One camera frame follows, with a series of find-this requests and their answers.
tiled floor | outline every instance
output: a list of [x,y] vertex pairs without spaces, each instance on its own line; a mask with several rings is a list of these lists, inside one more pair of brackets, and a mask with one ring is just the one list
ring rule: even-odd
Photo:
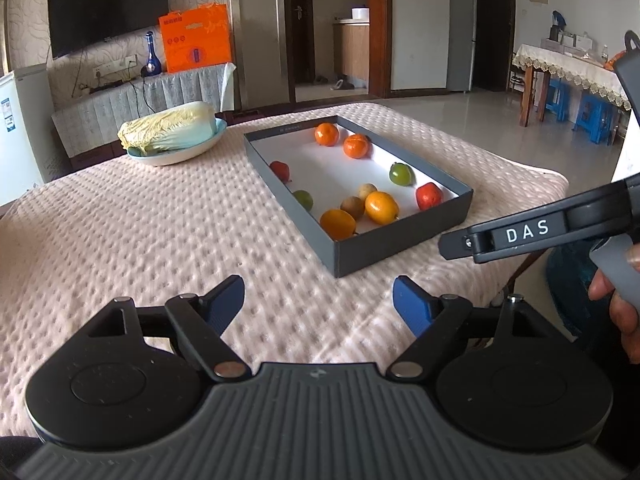
[[296,101],[315,101],[316,99],[331,99],[333,97],[345,97],[351,95],[366,95],[366,88],[354,88],[351,90],[331,90],[334,83],[326,83],[323,85],[297,85]]
[[[532,113],[529,127],[521,128],[517,94],[471,92],[378,102],[497,155],[558,171],[569,180],[569,194],[610,182],[622,147],[621,142],[593,144],[584,131],[572,132],[571,123],[556,123],[552,115],[539,123]],[[545,261],[541,258],[518,279],[516,291],[560,326],[544,278]]]

pink quilted tablecloth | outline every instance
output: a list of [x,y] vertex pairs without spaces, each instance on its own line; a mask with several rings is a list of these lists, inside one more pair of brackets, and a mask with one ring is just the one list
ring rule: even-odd
[[230,274],[244,309],[223,335],[254,370],[266,360],[376,361],[412,341],[391,301],[407,274],[433,294],[487,304],[522,257],[445,262],[436,238],[335,279],[249,164],[242,134],[340,114],[393,139],[475,190],[466,224],[562,198],[558,174],[512,164],[374,104],[351,104],[232,126],[209,152],[164,168],[126,156],[32,190],[0,219],[0,434],[34,434],[30,375],[115,296],[163,304]]

metal pin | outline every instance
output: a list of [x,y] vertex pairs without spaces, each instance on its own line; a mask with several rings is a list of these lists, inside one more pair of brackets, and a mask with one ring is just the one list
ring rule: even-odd
[[224,361],[218,363],[213,368],[214,373],[225,379],[236,379],[241,377],[246,372],[246,366],[244,363],[239,363],[238,361]]
[[400,361],[392,365],[391,373],[401,379],[412,379],[422,373],[422,367],[413,361]]

gray refrigerator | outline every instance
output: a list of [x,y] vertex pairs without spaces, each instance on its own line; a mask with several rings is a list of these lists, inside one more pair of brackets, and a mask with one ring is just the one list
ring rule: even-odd
[[447,90],[471,90],[476,56],[476,1],[449,1]]

patterned wallpaper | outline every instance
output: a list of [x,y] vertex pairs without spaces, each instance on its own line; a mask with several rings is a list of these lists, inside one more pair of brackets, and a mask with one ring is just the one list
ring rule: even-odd
[[[228,0],[169,0],[171,10],[185,10],[206,2],[228,4]],[[76,74],[80,64],[81,53],[76,52],[63,56],[57,60],[51,59],[49,49],[49,23],[47,19],[47,0],[8,0],[8,35],[11,62],[13,68],[20,68],[47,61],[49,83],[53,103],[56,108],[63,107],[71,101]],[[82,54],[82,63],[78,75],[78,86],[85,84],[96,86],[93,69],[111,60],[122,59],[126,56],[138,55],[138,66],[131,69],[133,73],[140,73],[140,67],[146,60],[145,30],[126,34],[106,43],[89,46]],[[154,30],[156,54],[164,61],[162,39],[158,28]],[[101,78],[103,84],[122,78],[121,73],[115,73]],[[74,94],[80,96],[78,88]]]

